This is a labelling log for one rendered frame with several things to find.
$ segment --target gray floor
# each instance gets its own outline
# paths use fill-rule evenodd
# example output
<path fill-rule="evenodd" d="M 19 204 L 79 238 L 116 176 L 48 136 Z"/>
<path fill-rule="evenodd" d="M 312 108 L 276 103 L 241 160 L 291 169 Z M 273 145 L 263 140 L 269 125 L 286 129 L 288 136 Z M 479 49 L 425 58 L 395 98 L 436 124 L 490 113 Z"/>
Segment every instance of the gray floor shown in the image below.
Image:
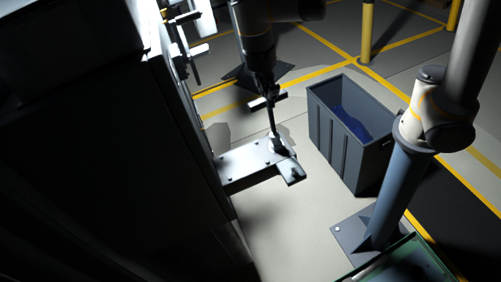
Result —
<path fill-rule="evenodd" d="M 447 21 L 446 11 L 423 7 L 408 0 L 390 1 L 419 10 L 438 21 Z M 326 20 L 303 25 L 350 56 L 358 56 L 361 5 L 361 0 L 329 4 Z M 374 22 L 375 48 L 440 27 L 434 21 L 383 1 L 376 1 Z M 274 24 L 273 29 L 278 41 L 278 58 L 296 65 L 279 80 L 281 84 L 344 61 L 342 56 L 296 26 Z M 439 31 L 408 42 L 376 55 L 374 65 L 369 68 L 410 96 L 420 66 L 447 64 L 454 35 Z M 221 76 L 240 63 L 233 33 L 208 43 L 212 53 L 196 60 L 204 85 L 196 87 L 190 81 L 192 92 L 220 82 Z M 501 99 L 500 70 L 501 51 L 494 60 L 478 98 L 481 109 L 475 120 L 478 136 L 473 143 L 479 152 L 498 167 L 501 167 L 501 129 L 497 126 L 501 121 L 497 104 Z M 401 98 L 353 64 L 287 88 L 289 98 L 276 105 L 276 122 L 294 146 L 308 178 L 288 188 L 281 177 L 274 177 L 231 197 L 256 268 L 264 282 L 328 282 L 352 270 L 329 227 L 374 202 L 375 198 L 354 198 L 310 141 L 305 90 L 308 85 L 341 73 L 347 74 L 393 113 L 400 108 L 407 108 Z M 231 108 L 235 102 L 251 95 L 237 86 L 229 86 L 196 100 L 202 116 L 221 108 L 225 110 L 204 120 L 216 154 L 266 135 L 269 127 L 266 111 L 251 114 L 244 105 Z M 497 175 L 467 151 L 442 154 L 441 157 L 482 196 L 501 209 L 501 179 Z"/>

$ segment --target bin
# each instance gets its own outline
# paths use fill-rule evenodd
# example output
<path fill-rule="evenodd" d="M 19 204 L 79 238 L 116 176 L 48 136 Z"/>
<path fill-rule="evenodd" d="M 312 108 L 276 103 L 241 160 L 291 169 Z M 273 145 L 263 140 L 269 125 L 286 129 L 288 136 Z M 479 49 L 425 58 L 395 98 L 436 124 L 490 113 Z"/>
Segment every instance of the bin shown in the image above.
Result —
<path fill-rule="evenodd" d="M 306 90 L 310 139 L 348 189 L 357 196 L 381 182 L 396 116 L 344 74 Z"/>

